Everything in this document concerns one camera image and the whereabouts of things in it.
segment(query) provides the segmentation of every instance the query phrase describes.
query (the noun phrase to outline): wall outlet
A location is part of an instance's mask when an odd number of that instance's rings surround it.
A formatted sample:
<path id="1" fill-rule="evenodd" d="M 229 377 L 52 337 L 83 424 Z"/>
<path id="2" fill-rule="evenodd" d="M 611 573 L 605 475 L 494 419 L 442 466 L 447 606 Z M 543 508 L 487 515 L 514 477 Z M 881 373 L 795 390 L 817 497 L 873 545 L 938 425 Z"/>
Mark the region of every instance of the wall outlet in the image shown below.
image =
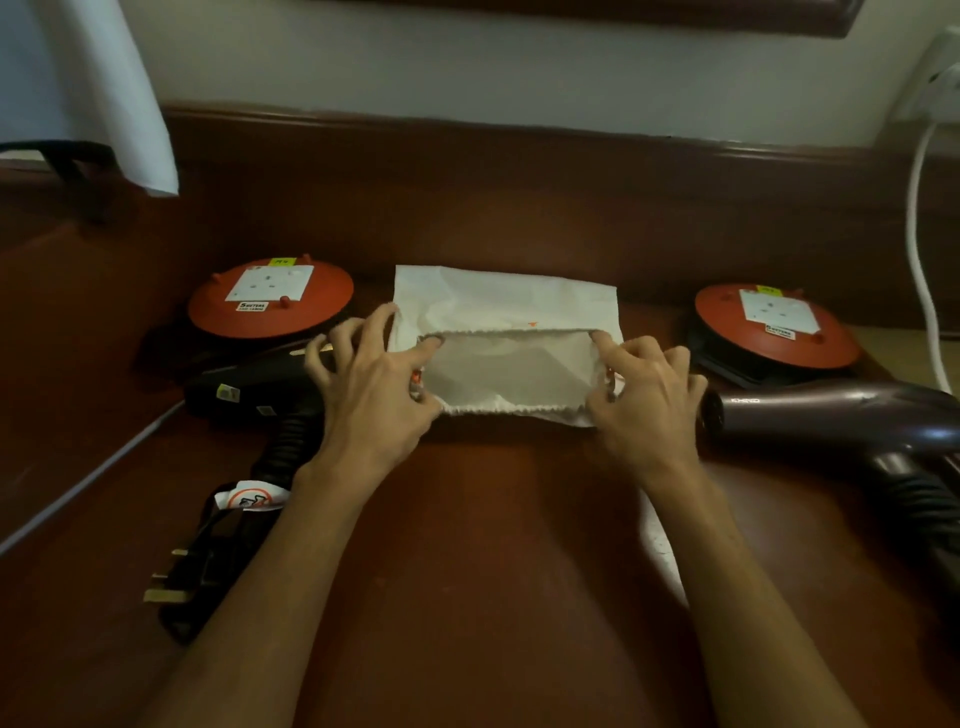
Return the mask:
<path id="1" fill-rule="evenodd" d="M 933 39 L 890 118 L 960 123 L 960 27 L 945 28 Z"/>

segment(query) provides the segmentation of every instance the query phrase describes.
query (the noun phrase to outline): hand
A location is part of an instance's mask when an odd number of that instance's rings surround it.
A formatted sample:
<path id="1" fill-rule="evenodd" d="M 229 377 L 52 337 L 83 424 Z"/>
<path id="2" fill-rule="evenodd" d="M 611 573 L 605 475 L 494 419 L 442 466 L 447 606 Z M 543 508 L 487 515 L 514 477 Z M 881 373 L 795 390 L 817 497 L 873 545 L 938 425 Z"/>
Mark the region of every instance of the hand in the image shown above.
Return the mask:
<path id="1" fill-rule="evenodd" d="M 609 401 L 605 386 L 587 398 L 587 409 L 607 448 L 648 491 L 661 475 L 694 478 L 700 469 L 697 409 L 707 379 L 690 375 L 689 349 L 663 352 L 652 336 L 621 346 L 605 331 L 590 337 L 604 364 L 626 382 L 616 401 Z"/>
<path id="2" fill-rule="evenodd" d="M 364 500 L 414 450 L 441 412 L 440 402 L 429 392 L 422 392 L 419 401 L 410 397 L 410 376 L 443 342 L 431 337 L 406 352 L 387 353 L 384 328 L 394 313 L 396 304 L 384 303 L 369 319 L 349 319 L 330 332 L 336 374 L 320 360 L 326 336 L 311 341 L 304 358 L 326 410 L 324 443 L 309 465 L 316 469 L 320 463 L 324 475 L 335 471 L 350 482 L 361 482 L 358 495 Z M 358 333 L 360 343 L 354 349 Z"/>

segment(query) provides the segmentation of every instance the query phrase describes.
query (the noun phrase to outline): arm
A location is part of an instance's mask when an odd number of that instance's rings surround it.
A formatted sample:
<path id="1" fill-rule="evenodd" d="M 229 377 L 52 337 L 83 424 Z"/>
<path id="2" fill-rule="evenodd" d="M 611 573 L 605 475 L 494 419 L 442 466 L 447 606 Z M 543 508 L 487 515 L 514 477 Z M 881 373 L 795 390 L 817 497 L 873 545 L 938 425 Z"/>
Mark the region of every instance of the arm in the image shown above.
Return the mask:
<path id="1" fill-rule="evenodd" d="M 694 430 L 707 381 L 689 376 L 690 352 L 662 352 L 649 336 L 620 347 L 601 331 L 593 339 L 626 385 L 614 402 L 598 388 L 588 407 L 673 546 L 719 724 L 864 728 L 700 465 Z"/>
<path id="2" fill-rule="evenodd" d="M 307 372 L 326 404 L 326 434 L 294 479 L 276 526 L 191 645 L 139 728 L 286 728 L 340 557 L 364 503 L 417 446 L 440 414 L 429 394 L 410 398 L 410 374 L 440 346 L 426 339 L 385 353 L 383 331 L 396 308 L 330 332 L 337 374 L 311 342 Z M 352 340 L 361 332 L 354 351 Z"/>

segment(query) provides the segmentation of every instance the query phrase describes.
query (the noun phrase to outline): black hair dryer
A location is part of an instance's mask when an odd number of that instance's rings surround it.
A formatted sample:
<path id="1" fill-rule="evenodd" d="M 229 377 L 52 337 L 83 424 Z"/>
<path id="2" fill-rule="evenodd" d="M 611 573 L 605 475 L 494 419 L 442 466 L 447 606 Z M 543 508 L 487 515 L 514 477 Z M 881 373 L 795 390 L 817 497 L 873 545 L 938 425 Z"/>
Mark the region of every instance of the black hair dryer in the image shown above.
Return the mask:
<path id="1" fill-rule="evenodd" d="M 960 633 L 960 497 L 914 456 L 960 452 L 960 401 L 903 382 L 836 379 L 792 387 L 709 392 L 702 410 L 718 441 L 842 448 L 869 466 L 869 495 L 918 546 Z M 960 474 L 953 461 L 954 471 Z"/>

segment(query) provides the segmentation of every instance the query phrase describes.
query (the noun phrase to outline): white bag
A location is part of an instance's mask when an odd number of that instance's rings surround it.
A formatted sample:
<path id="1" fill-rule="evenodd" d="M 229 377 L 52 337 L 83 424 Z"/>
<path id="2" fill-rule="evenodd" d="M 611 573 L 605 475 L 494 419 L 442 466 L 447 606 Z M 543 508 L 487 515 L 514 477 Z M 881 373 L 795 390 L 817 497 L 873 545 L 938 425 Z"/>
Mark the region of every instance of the white bag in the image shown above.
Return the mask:
<path id="1" fill-rule="evenodd" d="M 590 426 L 587 393 L 605 368 L 588 333 L 622 342 L 616 289 L 578 280 L 396 266 L 388 350 L 440 334 L 423 386 L 449 414 L 533 415 Z"/>

